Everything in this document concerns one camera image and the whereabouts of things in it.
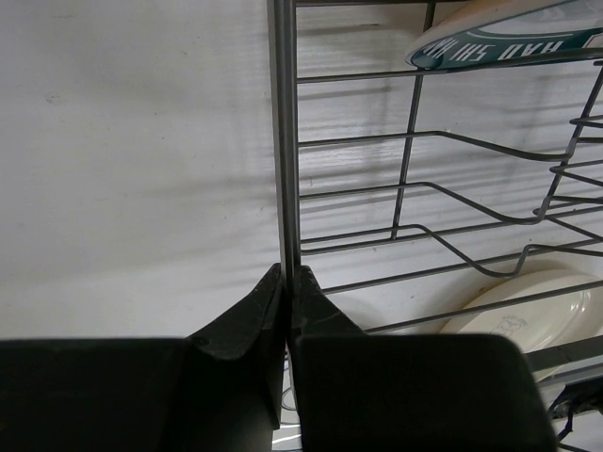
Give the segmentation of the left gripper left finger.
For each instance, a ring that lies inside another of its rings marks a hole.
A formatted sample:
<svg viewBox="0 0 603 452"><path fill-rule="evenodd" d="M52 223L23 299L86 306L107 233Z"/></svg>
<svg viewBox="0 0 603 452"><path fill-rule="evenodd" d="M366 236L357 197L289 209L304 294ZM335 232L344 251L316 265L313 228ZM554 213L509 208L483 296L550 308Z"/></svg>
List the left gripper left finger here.
<svg viewBox="0 0 603 452"><path fill-rule="evenodd" d="M280 425L282 277L184 338L1 344L5 451L268 451Z"/></svg>

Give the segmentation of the white plate teal rim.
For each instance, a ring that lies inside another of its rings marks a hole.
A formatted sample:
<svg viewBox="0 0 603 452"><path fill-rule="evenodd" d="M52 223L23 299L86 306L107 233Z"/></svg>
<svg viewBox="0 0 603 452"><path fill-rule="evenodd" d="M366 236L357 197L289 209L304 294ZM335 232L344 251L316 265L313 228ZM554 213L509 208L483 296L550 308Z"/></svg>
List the white plate teal rim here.
<svg viewBox="0 0 603 452"><path fill-rule="evenodd" d="M453 69L601 46L600 1L470 1L410 44L405 62Z"/></svg>

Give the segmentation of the cream shallow bowl plate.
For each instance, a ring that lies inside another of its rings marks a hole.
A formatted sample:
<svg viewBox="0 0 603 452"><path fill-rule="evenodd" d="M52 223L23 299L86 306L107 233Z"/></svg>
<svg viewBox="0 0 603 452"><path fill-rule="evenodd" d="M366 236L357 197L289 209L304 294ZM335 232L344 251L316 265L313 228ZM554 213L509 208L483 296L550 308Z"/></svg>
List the cream shallow bowl plate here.
<svg viewBox="0 0 603 452"><path fill-rule="evenodd" d="M481 307L585 283L597 277L572 269L550 269L504 282L467 304ZM602 289L580 289L473 315L454 317L442 333L493 333L514 341L525 353L598 335L602 330Z"/></svg>

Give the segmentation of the grey wire dish rack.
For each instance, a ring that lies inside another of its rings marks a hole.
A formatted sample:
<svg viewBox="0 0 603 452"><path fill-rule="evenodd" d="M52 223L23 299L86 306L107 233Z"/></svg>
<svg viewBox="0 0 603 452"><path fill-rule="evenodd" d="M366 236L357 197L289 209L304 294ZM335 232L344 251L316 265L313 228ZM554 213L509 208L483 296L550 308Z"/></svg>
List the grey wire dish rack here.
<svg viewBox="0 0 603 452"><path fill-rule="evenodd" d="M602 289L602 46L427 70L406 51L464 1L271 1L282 280L310 268L370 334ZM596 282L467 306L530 273ZM602 360L602 330L537 376Z"/></svg>

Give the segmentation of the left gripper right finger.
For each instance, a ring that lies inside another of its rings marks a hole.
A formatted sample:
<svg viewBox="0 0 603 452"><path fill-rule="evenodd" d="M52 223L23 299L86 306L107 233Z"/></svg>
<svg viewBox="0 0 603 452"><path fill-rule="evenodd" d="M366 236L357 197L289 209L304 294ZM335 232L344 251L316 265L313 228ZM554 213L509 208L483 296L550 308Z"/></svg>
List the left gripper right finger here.
<svg viewBox="0 0 603 452"><path fill-rule="evenodd" d="M520 349L494 334L371 335L300 267L289 356L306 451L553 451Z"/></svg>

